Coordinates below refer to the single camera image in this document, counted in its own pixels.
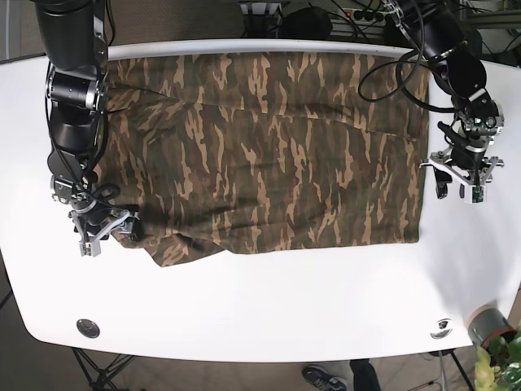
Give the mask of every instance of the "plant pot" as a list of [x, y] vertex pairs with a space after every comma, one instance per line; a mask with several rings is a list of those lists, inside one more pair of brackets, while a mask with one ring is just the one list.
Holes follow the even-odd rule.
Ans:
[[488, 348], [490, 340], [495, 336], [503, 336], [507, 342], [514, 339], [515, 329], [501, 312], [491, 305], [478, 308], [466, 321], [466, 329], [474, 345]]

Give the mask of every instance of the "camouflage cloth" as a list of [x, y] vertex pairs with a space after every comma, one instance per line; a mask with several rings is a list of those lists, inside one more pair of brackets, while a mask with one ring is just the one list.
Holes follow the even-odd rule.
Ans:
[[[428, 112], [396, 94], [369, 104], [360, 76], [389, 59], [247, 53], [111, 63], [100, 182], [139, 204], [161, 266], [221, 251], [266, 253], [418, 240]], [[408, 89], [427, 96], [419, 70]], [[393, 67], [366, 96], [396, 88]]]

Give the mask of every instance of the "floor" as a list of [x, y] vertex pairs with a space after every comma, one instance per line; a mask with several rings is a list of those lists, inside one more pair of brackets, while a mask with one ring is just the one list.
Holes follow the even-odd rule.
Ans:
[[[173, 39], [240, 37], [243, 22], [240, 11], [226, 0], [112, 0], [116, 20], [115, 45]], [[21, 54], [43, 51], [33, 4], [22, 4]], [[0, 299], [9, 290], [0, 256]], [[107, 365], [112, 354], [90, 352], [99, 366]], [[473, 348], [456, 351], [467, 374], [472, 376]], [[450, 391], [468, 389], [453, 360], [444, 358]], [[440, 376], [439, 362], [428, 354], [377, 358], [372, 360], [384, 391], [406, 391]], [[320, 363], [350, 384], [348, 362]], [[215, 390], [215, 391], [311, 391], [296, 363], [188, 362], [158, 358], [136, 358], [115, 383], [131, 390]], [[41, 391], [56, 389], [87, 390], [88, 384], [70, 348], [41, 343], [25, 330], [15, 298], [0, 313], [0, 383], [4, 389]]]

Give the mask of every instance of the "person's foot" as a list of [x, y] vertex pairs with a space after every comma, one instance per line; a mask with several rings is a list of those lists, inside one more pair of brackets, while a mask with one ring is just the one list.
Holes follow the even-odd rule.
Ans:
[[308, 365], [302, 370], [302, 376], [308, 383], [321, 391], [348, 391], [348, 382], [338, 376], [332, 376], [318, 365]]

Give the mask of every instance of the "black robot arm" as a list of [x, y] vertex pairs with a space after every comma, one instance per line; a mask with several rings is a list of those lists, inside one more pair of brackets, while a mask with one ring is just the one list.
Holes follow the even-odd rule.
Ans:
[[46, 80], [53, 198], [70, 204], [81, 255], [95, 257], [113, 231], [140, 240], [136, 205], [116, 206], [120, 189], [98, 185], [108, 140], [105, 0], [33, 0], [50, 61]]
[[[504, 165], [496, 156], [485, 157], [488, 146], [501, 132], [504, 117], [501, 106], [486, 90], [484, 65], [468, 51], [465, 33], [444, 1], [384, 0], [384, 3], [413, 46], [417, 49], [423, 46], [423, 57], [434, 73], [436, 83], [452, 97], [453, 110], [440, 111], [453, 112], [453, 124], [438, 124], [449, 148], [432, 154], [422, 163], [435, 170], [438, 198], [447, 195], [447, 183], [455, 179], [461, 185], [460, 196], [466, 202], [485, 201], [485, 185], [492, 181], [493, 169]], [[417, 53], [418, 50], [413, 51], [402, 59], [410, 59]], [[401, 69], [399, 64], [396, 67], [399, 82], [402, 82]], [[459, 131], [453, 130], [457, 122], [461, 125]]]

